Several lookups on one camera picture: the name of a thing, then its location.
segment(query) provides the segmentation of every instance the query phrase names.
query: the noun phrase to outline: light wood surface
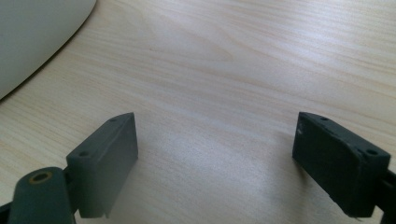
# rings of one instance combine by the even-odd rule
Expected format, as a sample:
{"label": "light wood surface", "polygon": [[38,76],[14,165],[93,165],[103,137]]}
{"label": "light wood surface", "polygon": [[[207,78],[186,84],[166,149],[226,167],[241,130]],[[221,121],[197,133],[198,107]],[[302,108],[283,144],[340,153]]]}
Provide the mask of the light wood surface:
{"label": "light wood surface", "polygon": [[117,223],[361,223],[291,149],[308,111],[396,157],[395,11],[373,0],[99,0],[0,102],[0,203],[22,176],[65,167],[103,122],[134,112],[139,161]]}

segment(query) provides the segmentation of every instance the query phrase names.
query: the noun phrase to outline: screw hole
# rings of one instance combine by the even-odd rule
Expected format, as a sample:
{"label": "screw hole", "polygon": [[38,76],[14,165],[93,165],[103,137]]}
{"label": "screw hole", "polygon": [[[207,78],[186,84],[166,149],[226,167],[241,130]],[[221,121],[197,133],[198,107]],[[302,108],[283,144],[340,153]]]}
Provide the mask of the screw hole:
{"label": "screw hole", "polygon": [[370,155],[372,155],[372,156],[378,155],[378,152],[376,152],[376,151],[374,151],[374,150],[372,150],[372,149],[368,149],[368,150],[367,150],[367,153],[370,154]]}
{"label": "screw hole", "polygon": [[29,179],[29,183],[31,184],[40,184],[45,182],[46,180],[50,179],[52,177],[51,172],[41,172],[36,175],[33,175]]}
{"label": "screw hole", "polygon": [[86,157],[88,155],[90,155],[90,153],[88,153],[87,151],[82,151],[78,154],[80,157]]}

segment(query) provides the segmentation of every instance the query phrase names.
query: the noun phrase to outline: white curved edge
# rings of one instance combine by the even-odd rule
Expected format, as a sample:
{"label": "white curved edge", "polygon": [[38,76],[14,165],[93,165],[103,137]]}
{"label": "white curved edge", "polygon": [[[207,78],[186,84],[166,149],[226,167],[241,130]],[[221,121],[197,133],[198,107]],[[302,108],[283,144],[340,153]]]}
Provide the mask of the white curved edge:
{"label": "white curved edge", "polygon": [[0,0],[0,99],[46,62],[96,0]]}

